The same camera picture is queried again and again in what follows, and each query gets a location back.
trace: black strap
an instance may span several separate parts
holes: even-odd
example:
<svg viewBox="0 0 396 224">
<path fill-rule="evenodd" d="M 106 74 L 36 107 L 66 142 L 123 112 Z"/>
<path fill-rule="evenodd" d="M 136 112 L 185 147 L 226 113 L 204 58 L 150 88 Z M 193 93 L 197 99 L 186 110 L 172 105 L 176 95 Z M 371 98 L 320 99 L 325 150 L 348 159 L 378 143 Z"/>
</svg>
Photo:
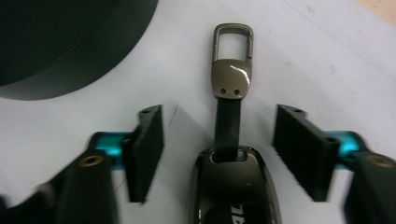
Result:
<svg viewBox="0 0 396 224">
<path fill-rule="evenodd" d="M 242 100 L 218 99 L 215 148 L 218 157 L 236 158 L 239 146 L 239 125 Z"/>
</svg>

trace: black round object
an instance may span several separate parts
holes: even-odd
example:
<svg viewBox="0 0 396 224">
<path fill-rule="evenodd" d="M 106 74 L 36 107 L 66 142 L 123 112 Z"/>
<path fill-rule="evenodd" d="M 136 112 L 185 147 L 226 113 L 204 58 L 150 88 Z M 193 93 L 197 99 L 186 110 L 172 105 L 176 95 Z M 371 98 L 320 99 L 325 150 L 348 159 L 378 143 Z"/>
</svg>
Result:
<svg viewBox="0 0 396 224">
<path fill-rule="evenodd" d="M 0 3 L 0 96 L 39 100 L 76 91 L 116 66 L 158 0 Z"/>
</svg>

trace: black key fob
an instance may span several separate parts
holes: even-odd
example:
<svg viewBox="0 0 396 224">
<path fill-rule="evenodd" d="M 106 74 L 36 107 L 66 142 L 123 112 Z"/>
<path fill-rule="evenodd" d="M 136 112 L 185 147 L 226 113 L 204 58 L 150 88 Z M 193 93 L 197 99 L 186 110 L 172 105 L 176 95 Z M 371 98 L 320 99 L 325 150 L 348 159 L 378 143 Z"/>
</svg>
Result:
<svg viewBox="0 0 396 224">
<path fill-rule="evenodd" d="M 240 147 L 235 160 L 218 161 L 216 152 L 202 151 L 195 163 L 190 223 L 281 223 L 274 185 L 260 154 Z"/>
</svg>

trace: white surface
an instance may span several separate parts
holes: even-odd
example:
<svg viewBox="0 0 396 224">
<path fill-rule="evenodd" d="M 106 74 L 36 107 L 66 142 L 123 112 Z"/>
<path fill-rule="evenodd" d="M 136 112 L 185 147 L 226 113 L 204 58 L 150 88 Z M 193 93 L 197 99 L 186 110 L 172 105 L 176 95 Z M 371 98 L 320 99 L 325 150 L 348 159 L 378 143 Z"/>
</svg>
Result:
<svg viewBox="0 0 396 224">
<path fill-rule="evenodd" d="M 213 141 L 212 36 L 224 22 L 255 33 L 240 142 L 268 164 L 283 223 L 343 223 L 350 173 L 335 173 L 329 203 L 312 203 L 270 143 L 276 104 L 293 105 L 322 130 L 353 130 L 396 159 L 396 30 L 352 0 L 161 1 L 133 51 L 90 86 L 43 101 L 0 99 L 0 193 L 21 202 L 92 133 L 131 131 L 139 110 L 163 104 L 166 148 L 149 201 L 125 204 L 120 188 L 120 214 L 123 223 L 187 223 L 191 168 Z"/>
</svg>

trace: metal buckle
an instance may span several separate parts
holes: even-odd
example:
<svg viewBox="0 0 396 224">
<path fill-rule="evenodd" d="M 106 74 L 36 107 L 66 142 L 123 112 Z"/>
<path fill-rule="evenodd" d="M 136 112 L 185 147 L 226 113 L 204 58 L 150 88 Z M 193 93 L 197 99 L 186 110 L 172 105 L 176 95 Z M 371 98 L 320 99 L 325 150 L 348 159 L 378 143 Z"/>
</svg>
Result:
<svg viewBox="0 0 396 224">
<path fill-rule="evenodd" d="M 247 57 L 245 61 L 222 59 L 219 57 L 219 36 L 238 34 L 247 37 Z M 212 89 L 216 97 L 242 100 L 250 87 L 253 57 L 253 31 L 244 24 L 225 23 L 216 27 L 213 39 Z"/>
</svg>

